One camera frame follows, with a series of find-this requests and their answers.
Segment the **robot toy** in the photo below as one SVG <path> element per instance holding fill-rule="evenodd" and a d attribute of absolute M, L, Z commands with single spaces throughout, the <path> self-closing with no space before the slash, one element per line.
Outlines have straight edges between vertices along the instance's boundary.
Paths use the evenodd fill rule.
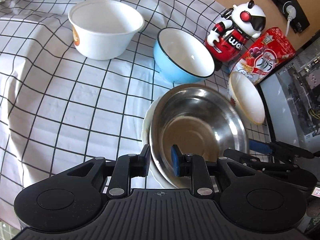
<path fill-rule="evenodd" d="M 226 20 L 215 25 L 204 44 L 214 59 L 228 62 L 238 55 L 251 37 L 256 39 L 261 35 L 266 26 L 266 15 L 251 0 L 234 5 L 222 17 Z"/>

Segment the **white bowl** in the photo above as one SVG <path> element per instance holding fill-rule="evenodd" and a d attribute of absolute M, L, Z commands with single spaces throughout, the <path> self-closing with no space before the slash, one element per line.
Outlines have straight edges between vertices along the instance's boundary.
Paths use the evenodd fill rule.
<path fill-rule="evenodd" d="M 112 0 L 86 0 L 69 12 L 76 49 L 84 56 L 107 60 L 121 55 L 144 25 L 142 15 Z"/>
<path fill-rule="evenodd" d="M 251 81 L 240 72 L 231 72 L 228 99 L 239 114 L 255 124 L 262 124 L 265 111 L 262 99 Z"/>

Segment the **red goggle lens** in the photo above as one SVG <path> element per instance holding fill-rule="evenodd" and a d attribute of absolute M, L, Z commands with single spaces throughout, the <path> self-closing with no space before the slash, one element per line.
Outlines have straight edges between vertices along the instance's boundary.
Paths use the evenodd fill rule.
<path fill-rule="evenodd" d="M 245 23 L 250 22 L 251 14 L 246 11 L 243 11 L 242 13 L 240 13 L 240 19 Z"/>

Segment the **red snack bag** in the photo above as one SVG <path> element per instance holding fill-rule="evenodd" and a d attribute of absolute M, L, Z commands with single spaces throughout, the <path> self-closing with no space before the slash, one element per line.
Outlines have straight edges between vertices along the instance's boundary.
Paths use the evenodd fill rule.
<path fill-rule="evenodd" d="M 252 44 L 232 71 L 241 72 L 256 85 L 277 65 L 293 57 L 295 52 L 282 31 L 273 27 Z"/>

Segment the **white power cord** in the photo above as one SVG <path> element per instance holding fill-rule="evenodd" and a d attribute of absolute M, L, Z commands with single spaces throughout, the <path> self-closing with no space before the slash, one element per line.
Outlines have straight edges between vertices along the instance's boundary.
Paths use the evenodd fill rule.
<path fill-rule="evenodd" d="M 297 11 L 295 9 L 295 7 L 293 7 L 292 5 L 289 5 L 286 9 L 287 13 L 288 13 L 288 22 L 287 22 L 287 30 L 285 31 L 285 36 L 288 35 L 289 33 L 289 28 L 290 28 L 290 22 L 296 17 L 297 15 Z"/>

